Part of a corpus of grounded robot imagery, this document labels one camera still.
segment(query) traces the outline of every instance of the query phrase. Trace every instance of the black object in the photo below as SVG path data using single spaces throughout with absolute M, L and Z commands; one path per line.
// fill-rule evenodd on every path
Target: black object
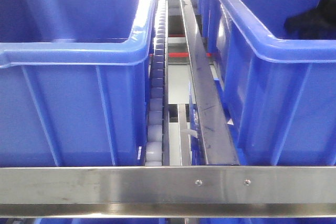
M 336 39 L 336 0 L 320 0 L 316 8 L 287 18 L 284 27 L 299 39 Z

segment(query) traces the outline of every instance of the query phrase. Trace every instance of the metal plate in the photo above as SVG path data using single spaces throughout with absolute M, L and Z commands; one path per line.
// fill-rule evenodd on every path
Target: metal plate
M 180 0 L 207 165 L 239 165 L 191 0 Z

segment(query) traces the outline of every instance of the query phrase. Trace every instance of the screw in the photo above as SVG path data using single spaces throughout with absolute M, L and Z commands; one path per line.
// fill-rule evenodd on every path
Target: screw
M 201 186 L 201 185 L 203 185 L 203 181 L 198 179 L 198 180 L 195 181 L 195 185 Z
M 244 181 L 244 185 L 245 185 L 245 186 L 249 186 L 250 184 L 251 184 L 251 180 L 246 179 L 246 180 Z

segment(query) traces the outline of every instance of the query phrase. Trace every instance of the red stripe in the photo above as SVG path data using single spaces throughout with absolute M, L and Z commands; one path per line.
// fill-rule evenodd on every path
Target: red stripe
M 168 37 L 173 37 L 173 38 L 182 38 L 185 37 L 184 34 L 169 34 Z
M 208 57 L 210 57 L 211 53 L 207 52 L 206 55 Z M 185 57 L 189 57 L 189 53 L 187 53 L 187 52 L 170 52 L 169 57 L 171 57 L 171 58 L 185 58 Z

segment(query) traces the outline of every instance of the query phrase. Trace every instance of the metal frame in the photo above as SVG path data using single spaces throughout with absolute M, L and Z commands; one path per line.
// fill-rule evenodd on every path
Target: metal frame
M 207 165 L 239 165 L 202 43 L 191 0 L 180 0 L 199 117 L 199 137 Z
M 181 7 L 207 163 L 238 164 L 191 1 Z M 0 217 L 336 217 L 336 167 L 190 166 L 181 148 L 177 167 L 0 168 Z

